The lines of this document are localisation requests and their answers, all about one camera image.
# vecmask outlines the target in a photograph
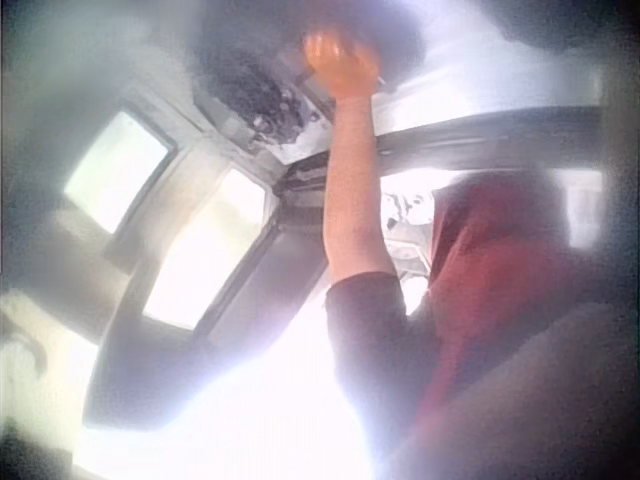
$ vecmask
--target orange glove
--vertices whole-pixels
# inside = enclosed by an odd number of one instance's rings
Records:
[[[320,82],[336,100],[370,97],[375,92],[378,59],[364,45],[348,45],[337,31],[327,30],[308,35],[304,52]]]

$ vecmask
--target car ceiling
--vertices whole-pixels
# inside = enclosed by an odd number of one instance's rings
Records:
[[[27,53],[22,57],[30,59],[31,71],[38,64],[44,74],[38,85],[31,81],[14,91],[34,97],[34,88],[51,79],[119,85],[135,79],[200,130],[215,129],[256,158],[277,159],[269,167],[275,169],[328,149],[333,103],[305,66],[299,45],[305,30],[344,17],[366,25],[383,50],[380,92],[373,99],[378,135],[487,113],[600,103],[605,35],[594,34],[578,47],[532,46],[487,14],[483,4],[489,0],[375,0],[362,10],[354,1],[349,12],[332,10],[333,2],[321,8],[324,3],[287,0],[276,8],[246,0],[179,6],[138,1],[123,8],[67,2],[38,12],[25,30],[31,38],[18,50]],[[199,88],[207,69],[234,68],[235,57],[219,52],[238,49],[259,59],[314,116],[295,142],[263,141],[233,106]],[[203,51],[216,51],[214,59],[229,63],[203,64]],[[20,63],[22,57],[15,57],[11,65]]]

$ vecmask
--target dark object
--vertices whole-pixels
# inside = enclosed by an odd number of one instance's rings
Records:
[[[310,109],[293,87],[270,75],[250,54],[236,49],[207,52],[200,87],[233,110],[262,140],[294,143]],[[204,104],[205,116],[212,117]]]
[[[71,452],[37,445],[20,436],[9,422],[0,440],[0,472],[7,480],[64,480],[69,478]]]
[[[563,51],[594,38],[613,18],[611,0],[480,0],[503,35],[538,48]]]

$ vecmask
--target bright light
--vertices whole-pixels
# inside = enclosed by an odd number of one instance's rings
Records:
[[[364,436],[333,375],[324,292],[259,360],[161,432],[87,430],[74,462],[113,480],[369,479]]]
[[[429,282],[425,277],[409,277],[402,282],[402,294],[407,307],[407,315],[411,315],[420,306],[428,287]]]
[[[120,112],[82,158],[64,193],[113,233],[168,152],[142,125]]]
[[[260,234],[265,191],[237,170],[174,241],[145,315],[193,329]]]

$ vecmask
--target person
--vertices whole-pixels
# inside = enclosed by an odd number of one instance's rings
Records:
[[[375,52],[305,39],[336,100],[327,171],[326,308],[336,375],[383,478],[599,478],[635,433],[634,314],[596,301],[543,173],[434,192],[429,289],[405,314],[380,219]]]

